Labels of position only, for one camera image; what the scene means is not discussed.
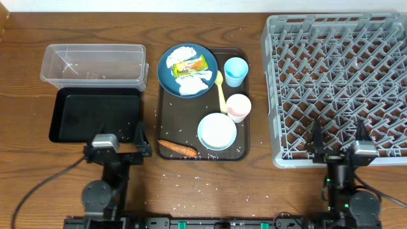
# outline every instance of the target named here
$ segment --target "snack bar wrapper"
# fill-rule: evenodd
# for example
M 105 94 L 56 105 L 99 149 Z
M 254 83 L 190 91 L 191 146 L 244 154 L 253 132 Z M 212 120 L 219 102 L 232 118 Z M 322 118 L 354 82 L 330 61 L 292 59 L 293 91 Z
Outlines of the snack bar wrapper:
M 184 62 L 174 64 L 172 66 L 172 73 L 174 77 L 189 76 L 193 73 L 204 71 L 208 69 L 208 63 L 205 60 L 204 55 L 201 55 L 197 59 L 186 60 Z

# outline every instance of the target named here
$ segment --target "dish rack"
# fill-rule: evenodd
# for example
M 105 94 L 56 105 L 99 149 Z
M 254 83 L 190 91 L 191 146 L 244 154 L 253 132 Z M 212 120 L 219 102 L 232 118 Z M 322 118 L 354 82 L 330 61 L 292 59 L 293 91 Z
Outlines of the dish rack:
M 405 13 L 267 18 L 261 54 L 277 167 L 325 166 L 305 149 L 315 120 L 327 148 L 349 147 L 363 121 L 378 148 L 371 165 L 407 164 L 406 29 Z

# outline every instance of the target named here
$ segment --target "clear plastic storage bin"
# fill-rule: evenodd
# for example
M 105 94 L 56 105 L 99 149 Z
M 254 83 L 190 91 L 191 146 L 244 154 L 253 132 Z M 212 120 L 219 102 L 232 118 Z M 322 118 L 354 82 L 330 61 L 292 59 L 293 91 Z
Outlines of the clear plastic storage bin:
M 50 45 L 41 68 L 41 79 L 57 88 L 136 88 L 142 92 L 147 75 L 142 45 Z

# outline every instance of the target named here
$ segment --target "wooden table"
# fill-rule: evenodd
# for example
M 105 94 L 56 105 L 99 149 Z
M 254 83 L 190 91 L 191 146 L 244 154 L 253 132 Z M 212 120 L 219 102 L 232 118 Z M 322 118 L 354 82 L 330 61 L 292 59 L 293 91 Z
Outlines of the wooden table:
M 0 227 L 36 184 L 82 156 L 82 144 L 48 139 L 57 89 L 39 79 L 45 48 L 54 43 L 135 43 L 147 49 L 144 121 L 154 141 L 159 82 L 157 62 L 179 43 L 243 49 L 251 63 L 251 151 L 239 163 L 174 162 L 155 153 L 130 171 L 126 208 L 179 217 L 273 218 L 281 211 L 324 211 L 325 169 L 278 169 L 268 136 L 266 80 L 259 38 L 269 14 L 12 13 L 0 44 Z M 407 201 L 406 167 L 361 168 L 367 183 Z M 81 192 L 102 174 L 80 164 L 38 190 L 18 215 L 19 228 L 61 228 L 82 216 Z M 386 229 L 406 228 L 407 210 L 383 201 Z

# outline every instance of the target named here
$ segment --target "yellow spoon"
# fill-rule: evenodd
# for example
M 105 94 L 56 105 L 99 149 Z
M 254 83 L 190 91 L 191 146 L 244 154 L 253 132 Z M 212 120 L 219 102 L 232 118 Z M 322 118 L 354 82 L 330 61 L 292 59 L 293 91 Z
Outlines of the yellow spoon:
M 223 82 L 223 76 L 221 71 L 217 72 L 217 76 L 216 76 L 216 80 L 215 80 L 215 84 L 217 85 L 217 90 L 219 92 L 219 104 L 221 106 L 221 112 L 223 114 L 226 114 L 226 102 L 224 101 L 224 95 L 223 95 L 223 91 L 222 91 L 222 82 Z

